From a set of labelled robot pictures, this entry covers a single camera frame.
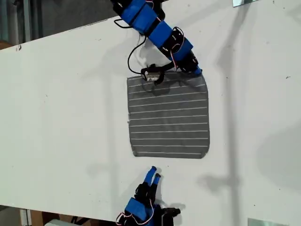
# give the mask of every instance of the gray cloth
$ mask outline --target gray cloth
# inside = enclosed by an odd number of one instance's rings
[[[134,156],[203,158],[210,144],[204,77],[170,73],[160,85],[128,78],[129,134]]]

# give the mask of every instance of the robotic arm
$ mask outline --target robotic arm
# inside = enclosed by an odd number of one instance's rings
[[[172,61],[165,66],[151,65],[137,73],[130,68],[128,59],[129,69],[133,73],[140,74],[146,81],[154,81],[156,85],[164,80],[165,71],[172,68],[175,70],[180,68],[183,72],[194,73],[196,76],[202,74],[202,69],[199,68],[198,61],[191,51],[193,45],[185,38],[183,31],[178,27],[171,28],[164,21],[165,13],[161,8],[162,1],[111,0],[114,11],[121,17],[119,20],[124,20],[129,27],[118,25],[118,20],[115,23],[122,28],[134,28],[145,36],[144,42],[146,38],[149,38],[161,53]]]

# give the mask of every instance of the metal plate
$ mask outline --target metal plate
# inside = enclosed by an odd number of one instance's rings
[[[170,73],[160,85],[127,80],[129,134],[135,156],[203,158],[209,149],[204,77]]]
[[[233,7],[241,6],[247,3],[251,3],[253,1],[257,1],[257,0],[233,0]]]
[[[256,220],[249,218],[248,219],[248,226],[288,226],[288,225],[282,225],[282,224],[277,224],[269,221],[264,221],[264,220]]]

